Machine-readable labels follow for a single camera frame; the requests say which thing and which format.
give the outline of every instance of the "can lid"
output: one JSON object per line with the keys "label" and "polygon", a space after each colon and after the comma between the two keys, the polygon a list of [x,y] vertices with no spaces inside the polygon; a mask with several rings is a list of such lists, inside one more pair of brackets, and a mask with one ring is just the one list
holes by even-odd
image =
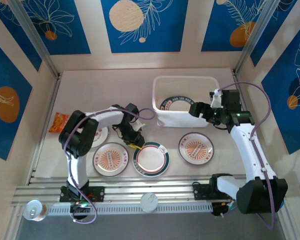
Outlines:
{"label": "can lid", "polygon": [[145,193],[141,197],[140,205],[146,213],[153,212],[158,206],[158,198],[153,192]]}
{"label": "can lid", "polygon": [[39,200],[32,200],[26,204],[23,216],[27,220],[33,220],[41,214],[42,210],[42,203]]}

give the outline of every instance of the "white plastic container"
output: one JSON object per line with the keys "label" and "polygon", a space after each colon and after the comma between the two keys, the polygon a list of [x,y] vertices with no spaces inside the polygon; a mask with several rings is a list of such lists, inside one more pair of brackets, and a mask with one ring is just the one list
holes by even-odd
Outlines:
{"label": "white plastic container", "polygon": [[160,127],[206,127],[209,123],[203,118],[191,116],[188,111],[160,110],[160,105],[165,99],[175,96],[210,104],[209,92],[218,88],[218,81],[210,76],[157,76],[152,88],[152,107],[157,124]]}

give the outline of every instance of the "plate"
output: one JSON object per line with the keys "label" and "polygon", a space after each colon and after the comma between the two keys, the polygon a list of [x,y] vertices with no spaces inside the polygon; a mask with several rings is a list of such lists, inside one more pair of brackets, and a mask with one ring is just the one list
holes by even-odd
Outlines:
{"label": "plate", "polygon": [[186,96],[171,96],[161,103],[160,110],[188,112],[191,104],[194,103],[191,98]]}
{"label": "plate", "polygon": [[127,149],[119,143],[109,142],[99,147],[93,155],[94,169],[105,177],[122,173],[129,160]]}
{"label": "plate", "polygon": [[159,143],[146,142],[142,149],[134,152],[133,166],[143,176],[159,176],[167,170],[168,165],[168,150]]}
{"label": "plate", "polygon": [[96,131],[91,148],[100,146],[105,142],[109,134],[109,128],[104,127]]}
{"label": "plate", "polygon": [[188,163],[201,165],[212,159],[215,148],[211,140],[198,132],[190,132],[179,141],[179,153]]}

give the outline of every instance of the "orange patterned plate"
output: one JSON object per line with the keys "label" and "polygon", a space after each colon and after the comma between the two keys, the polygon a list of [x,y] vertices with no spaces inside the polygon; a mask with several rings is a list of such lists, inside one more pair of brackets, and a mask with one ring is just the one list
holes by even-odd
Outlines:
{"label": "orange patterned plate", "polygon": [[109,142],[99,147],[93,155],[94,169],[105,177],[122,173],[129,160],[127,149],[119,143]]}
{"label": "orange patterned plate", "polygon": [[198,132],[190,132],[179,141],[179,153],[188,163],[201,165],[210,161],[215,153],[211,140]]}

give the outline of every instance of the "snack package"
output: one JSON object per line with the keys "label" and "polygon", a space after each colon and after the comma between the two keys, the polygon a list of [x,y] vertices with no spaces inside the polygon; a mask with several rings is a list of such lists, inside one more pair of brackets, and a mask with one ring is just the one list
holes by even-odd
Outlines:
{"label": "snack package", "polygon": [[53,124],[49,129],[49,133],[61,133],[67,124],[70,115],[56,112],[53,120]]}

